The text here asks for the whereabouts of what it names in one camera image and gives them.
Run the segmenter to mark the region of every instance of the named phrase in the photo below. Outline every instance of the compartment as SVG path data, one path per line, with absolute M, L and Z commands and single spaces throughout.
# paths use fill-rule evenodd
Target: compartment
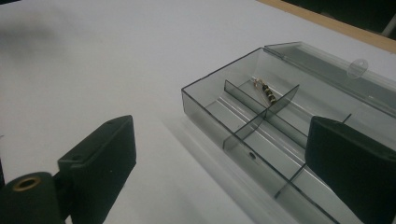
M 274 105 L 255 78 L 268 85 Z M 343 121 L 395 149 L 395 86 L 359 65 L 291 43 L 256 49 L 182 95 L 190 119 L 297 221 L 360 223 L 305 165 L 310 121 Z

